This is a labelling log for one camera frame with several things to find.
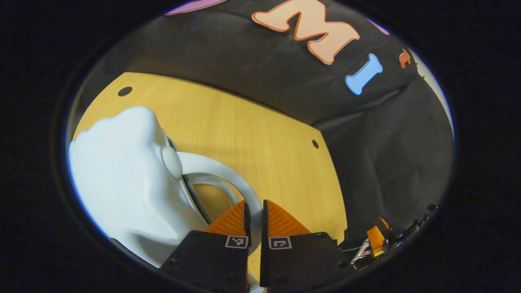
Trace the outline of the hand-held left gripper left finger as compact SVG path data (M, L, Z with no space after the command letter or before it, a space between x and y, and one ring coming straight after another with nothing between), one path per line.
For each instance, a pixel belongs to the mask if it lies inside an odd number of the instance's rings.
M200 292L247 293L250 238L249 207L240 201L205 230L190 231L160 271Z

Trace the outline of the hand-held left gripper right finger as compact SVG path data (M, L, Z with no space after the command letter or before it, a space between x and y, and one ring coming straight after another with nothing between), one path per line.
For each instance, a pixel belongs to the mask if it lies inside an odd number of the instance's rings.
M269 293L323 293L353 275L327 232L310 232L281 206L263 202L259 282Z

